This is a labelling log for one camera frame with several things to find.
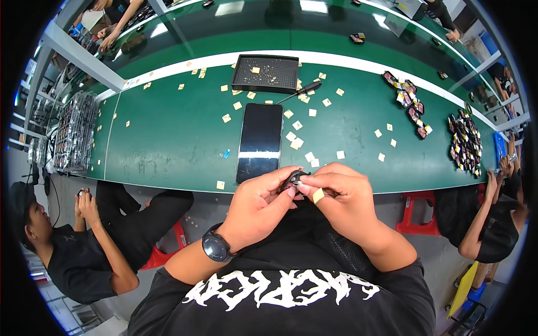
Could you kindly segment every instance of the yellow board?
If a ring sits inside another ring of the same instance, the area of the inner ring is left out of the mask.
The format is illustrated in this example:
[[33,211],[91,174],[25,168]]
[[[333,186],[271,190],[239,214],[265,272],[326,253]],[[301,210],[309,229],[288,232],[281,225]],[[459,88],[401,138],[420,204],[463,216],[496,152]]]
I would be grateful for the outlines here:
[[467,295],[471,289],[472,281],[475,279],[476,270],[478,269],[478,261],[471,266],[471,268],[465,273],[462,279],[459,282],[458,290],[456,291],[456,296],[454,301],[450,305],[450,310],[447,314],[447,320],[454,315],[456,311],[463,305],[467,300]]

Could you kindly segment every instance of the black tray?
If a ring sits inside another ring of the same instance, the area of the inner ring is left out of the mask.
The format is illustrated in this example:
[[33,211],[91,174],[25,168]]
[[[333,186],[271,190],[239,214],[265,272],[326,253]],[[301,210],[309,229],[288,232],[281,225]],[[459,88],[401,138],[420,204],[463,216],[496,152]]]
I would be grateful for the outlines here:
[[[252,73],[250,71],[252,67],[260,68],[260,73]],[[298,71],[299,58],[297,57],[239,55],[233,72],[232,88],[233,90],[291,95],[297,92]]]

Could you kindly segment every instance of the black phone screen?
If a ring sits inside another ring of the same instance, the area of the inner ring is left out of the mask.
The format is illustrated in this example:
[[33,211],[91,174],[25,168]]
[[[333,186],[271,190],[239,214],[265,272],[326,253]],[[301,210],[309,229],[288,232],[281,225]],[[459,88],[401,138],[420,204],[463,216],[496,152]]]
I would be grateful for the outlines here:
[[278,169],[282,105],[247,104],[241,130],[236,183]]

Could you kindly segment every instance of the gray floor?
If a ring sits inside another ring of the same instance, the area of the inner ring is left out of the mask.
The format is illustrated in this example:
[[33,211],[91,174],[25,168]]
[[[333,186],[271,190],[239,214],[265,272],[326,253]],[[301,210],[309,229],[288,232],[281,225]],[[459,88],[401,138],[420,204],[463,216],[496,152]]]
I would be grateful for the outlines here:
[[[49,212],[53,220],[58,216],[58,204],[61,207],[58,225],[74,223],[74,195],[80,188],[90,188],[95,191],[96,181],[81,177],[65,177],[53,175],[53,182],[58,191],[59,202],[56,200],[54,189],[51,187],[49,195]],[[126,185],[126,190],[140,203],[161,192],[160,189]],[[202,237],[202,234],[213,224],[220,223],[226,217],[232,195],[210,194],[205,192],[194,193],[194,205],[186,214],[183,230],[189,242]],[[401,221],[405,207],[405,200],[400,194],[375,195],[374,202],[376,214],[383,223],[394,228],[396,222]],[[431,219],[432,210],[426,202],[415,202],[413,222],[420,220],[428,222]],[[424,265],[424,277],[435,301],[437,313],[437,332],[442,333],[447,324],[445,305],[451,303],[456,289],[453,287],[454,280],[461,276],[472,261],[461,257],[457,249],[444,237],[428,235],[406,235],[406,238],[416,248]],[[161,239],[158,246],[163,252],[168,253],[178,248],[173,231],[170,231]],[[140,279],[139,287],[129,293],[102,299],[93,304],[94,308],[104,317],[112,315],[129,321],[132,311],[138,303],[147,295],[153,275],[156,269],[138,272]]]

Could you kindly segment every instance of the wristwatch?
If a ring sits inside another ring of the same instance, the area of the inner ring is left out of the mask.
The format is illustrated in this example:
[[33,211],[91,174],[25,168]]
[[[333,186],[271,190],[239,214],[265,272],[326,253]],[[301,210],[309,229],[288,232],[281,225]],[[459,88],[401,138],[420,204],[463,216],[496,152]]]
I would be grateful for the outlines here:
[[202,248],[211,260],[226,262],[234,257],[230,253],[230,245],[218,233],[214,233],[222,223],[213,225],[202,237]]

